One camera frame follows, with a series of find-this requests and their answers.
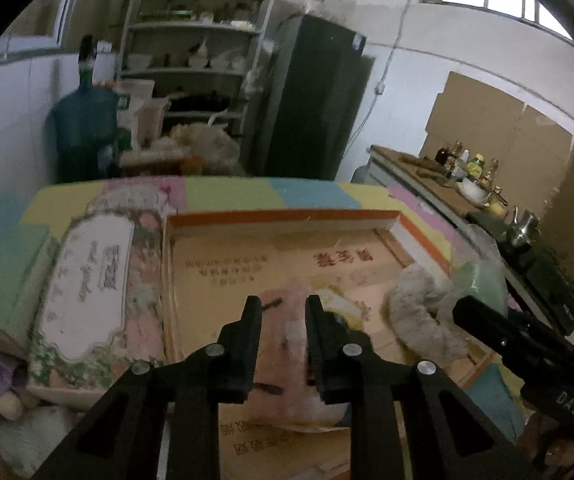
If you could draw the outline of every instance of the food package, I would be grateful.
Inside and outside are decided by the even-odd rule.
[[[44,293],[28,389],[86,410],[132,362],[165,362],[160,217],[101,213],[74,221]]]
[[[243,173],[238,162],[240,148],[222,128],[204,123],[177,124],[171,137],[181,147],[189,148],[190,156],[202,158],[206,173],[230,176]]]

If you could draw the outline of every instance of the bowl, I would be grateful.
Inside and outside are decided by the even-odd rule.
[[[205,68],[209,59],[202,56],[189,56],[187,64],[190,68]]]
[[[458,191],[465,199],[476,205],[483,205],[489,193],[482,189],[478,184],[472,182],[468,178],[463,178],[462,182],[458,183]]]
[[[154,57],[151,54],[129,54],[127,56],[128,70],[145,70],[151,65]]]

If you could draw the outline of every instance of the electrical wire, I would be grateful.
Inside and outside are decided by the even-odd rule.
[[[385,83],[385,79],[387,78],[387,73],[389,72],[389,66],[391,65],[391,62],[394,58],[394,52],[398,48],[398,44],[400,43],[400,38],[402,38],[402,35],[403,35],[403,25],[405,23],[405,17],[407,16],[407,12],[409,12],[410,7],[411,7],[411,0],[407,0],[407,2],[405,3],[405,7],[403,8],[403,11],[400,14],[400,21],[398,22],[398,33],[396,35],[396,40],[394,40],[394,44],[393,44],[391,50],[389,51],[389,57],[387,58],[387,63],[385,63],[385,70],[382,72],[381,79],[378,81],[376,88],[378,88],[379,86],[381,86]],[[373,99],[371,101],[371,105],[369,106],[369,110],[367,111],[365,119],[363,119],[363,122],[360,124],[360,126],[358,126],[358,128],[356,128],[355,132],[347,140],[347,147],[345,148],[345,151],[344,151],[343,156],[341,158],[341,162],[346,158],[347,153],[349,153],[350,148],[353,146],[353,144],[356,142],[356,140],[358,139],[358,137],[362,133],[363,128],[365,127],[365,124],[367,124],[367,121],[369,120],[369,117],[371,116],[373,109],[376,107],[376,103],[378,102],[378,98],[380,96],[381,96],[380,94],[378,94],[376,92],[374,93]]]

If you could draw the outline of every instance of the plastic bag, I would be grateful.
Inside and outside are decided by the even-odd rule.
[[[467,225],[457,232],[451,258],[454,288],[438,305],[439,319],[451,318],[456,302],[465,296],[473,296],[507,317],[505,266],[496,241],[475,225]]]
[[[238,144],[218,126],[177,124],[171,130],[171,137],[180,146],[188,147],[191,156],[202,158],[204,168],[210,174],[233,176],[244,173],[238,163]]]

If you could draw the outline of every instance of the pot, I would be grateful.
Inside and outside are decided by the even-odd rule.
[[[518,208],[514,207],[514,218],[506,231],[506,241],[514,251],[523,251],[531,247],[532,235],[539,231],[538,216],[531,211],[523,212],[518,220]]]

